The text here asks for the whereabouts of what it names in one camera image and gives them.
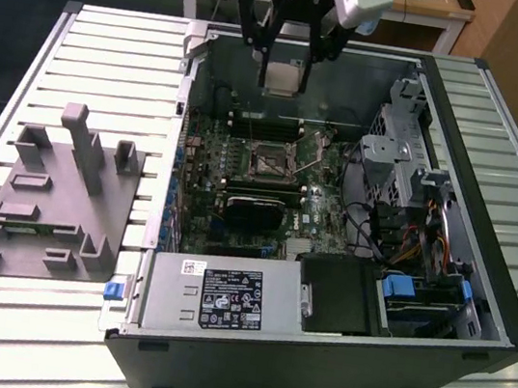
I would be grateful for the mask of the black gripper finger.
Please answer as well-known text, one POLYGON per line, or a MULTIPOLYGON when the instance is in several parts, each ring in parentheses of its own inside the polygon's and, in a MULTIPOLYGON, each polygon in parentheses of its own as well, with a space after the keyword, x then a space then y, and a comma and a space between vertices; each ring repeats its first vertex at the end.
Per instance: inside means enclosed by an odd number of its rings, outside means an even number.
POLYGON ((280 21, 277 20, 277 12, 283 0, 270 0, 269 10, 263 21, 259 21, 256 16, 256 0, 237 0, 237 2, 243 40, 261 56, 258 86, 264 87, 270 51, 279 32, 280 21))
POLYGON ((304 61, 305 66, 302 73, 300 94, 306 92, 308 80, 312 74, 312 67, 315 63, 325 60, 335 61, 341 55, 341 51, 351 38, 352 29, 343 28, 336 23, 324 36, 321 35, 322 19, 325 14, 314 12, 310 21, 309 53, 304 61))

